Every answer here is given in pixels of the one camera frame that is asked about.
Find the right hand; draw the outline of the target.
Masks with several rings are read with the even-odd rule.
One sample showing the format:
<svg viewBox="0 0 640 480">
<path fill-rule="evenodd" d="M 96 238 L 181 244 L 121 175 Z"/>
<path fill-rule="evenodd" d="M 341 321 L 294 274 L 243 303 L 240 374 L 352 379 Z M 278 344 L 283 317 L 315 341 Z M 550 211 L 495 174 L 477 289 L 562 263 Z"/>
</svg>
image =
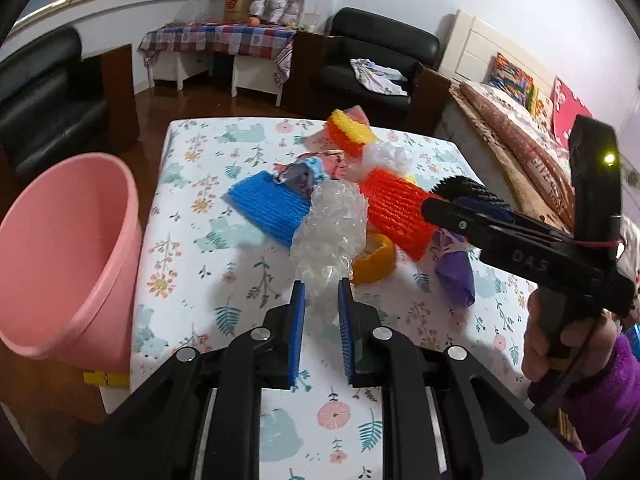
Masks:
<svg viewBox="0 0 640 480">
<path fill-rule="evenodd" d="M 551 370 L 551 342 L 540 325 L 541 303 L 538 290 L 529 296 L 527 307 L 529 316 L 524 336 L 522 371 L 531 382 L 540 382 Z M 615 323 L 601 314 L 597 321 L 583 320 L 567 325 L 560 335 L 560 341 L 572 350 L 579 350 L 586 345 L 585 352 L 577 361 L 577 368 L 582 376 L 591 377 L 608 365 L 617 335 Z"/>
</svg>

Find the purple sleeve right forearm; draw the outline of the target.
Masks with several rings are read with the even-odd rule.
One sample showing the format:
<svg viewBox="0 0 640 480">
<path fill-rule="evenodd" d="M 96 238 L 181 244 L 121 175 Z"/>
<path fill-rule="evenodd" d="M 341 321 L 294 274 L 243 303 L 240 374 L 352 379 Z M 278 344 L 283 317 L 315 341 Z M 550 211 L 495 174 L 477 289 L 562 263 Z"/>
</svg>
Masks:
<svg viewBox="0 0 640 480">
<path fill-rule="evenodd" d="M 576 430 L 582 448 L 568 449 L 587 479 L 593 479 L 614 455 L 639 417 L 639 362 L 628 339 L 618 335 L 612 356 L 600 373 L 576 382 L 561 410 Z"/>
</svg>

